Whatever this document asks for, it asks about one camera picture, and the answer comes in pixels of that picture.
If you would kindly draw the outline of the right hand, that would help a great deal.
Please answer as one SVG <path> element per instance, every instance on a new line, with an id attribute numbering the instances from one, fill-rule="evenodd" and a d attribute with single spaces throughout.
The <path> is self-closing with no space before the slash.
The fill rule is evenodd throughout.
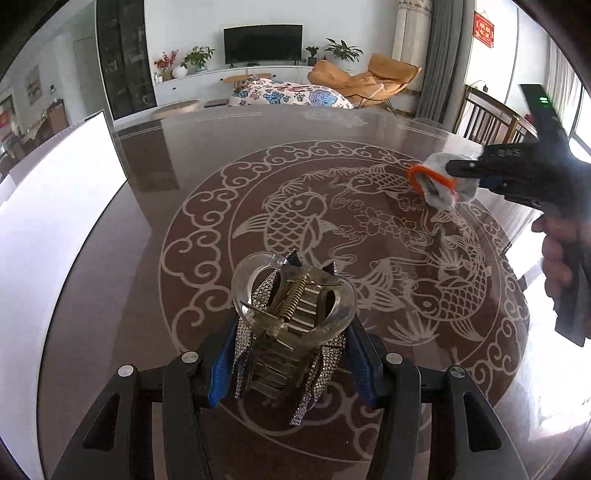
<path id="1" fill-rule="evenodd" d="M 546 294 L 554 301 L 573 279 L 571 269 L 565 263 L 566 248 L 587 236 L 587 225 L 573 219 L 542 215 L 532 224 L 532 231 L 544 233 L 542 244 L 542 271 L 546 276 Z"/>

